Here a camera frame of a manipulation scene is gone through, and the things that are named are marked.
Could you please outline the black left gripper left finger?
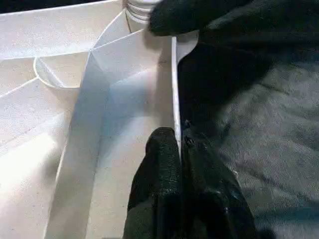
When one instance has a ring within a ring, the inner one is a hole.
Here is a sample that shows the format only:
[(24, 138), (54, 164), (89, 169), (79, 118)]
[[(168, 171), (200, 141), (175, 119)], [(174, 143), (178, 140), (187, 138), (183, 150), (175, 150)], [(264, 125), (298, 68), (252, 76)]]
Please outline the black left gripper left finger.
[(182, 185), (179, 151), (170, 127), (149, 136), (131, 185), (123, 237), (181, 238)]

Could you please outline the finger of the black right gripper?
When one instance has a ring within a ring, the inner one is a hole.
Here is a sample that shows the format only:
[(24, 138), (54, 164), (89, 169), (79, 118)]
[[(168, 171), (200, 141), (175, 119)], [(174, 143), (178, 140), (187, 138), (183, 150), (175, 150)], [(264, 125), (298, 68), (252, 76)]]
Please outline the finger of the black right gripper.
[(248, 0), (162, 0), (150, 13), (148, 29), (155, 36), (188, 33), (248, 3)]

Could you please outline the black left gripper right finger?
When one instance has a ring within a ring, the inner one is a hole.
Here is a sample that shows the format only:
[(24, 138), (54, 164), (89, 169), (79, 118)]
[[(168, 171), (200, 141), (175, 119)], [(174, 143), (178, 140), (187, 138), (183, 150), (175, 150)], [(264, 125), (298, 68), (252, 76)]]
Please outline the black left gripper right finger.
[(190, 121), (182, 132), (185, 228), (190, 239), (258, 239), (234, 173)]

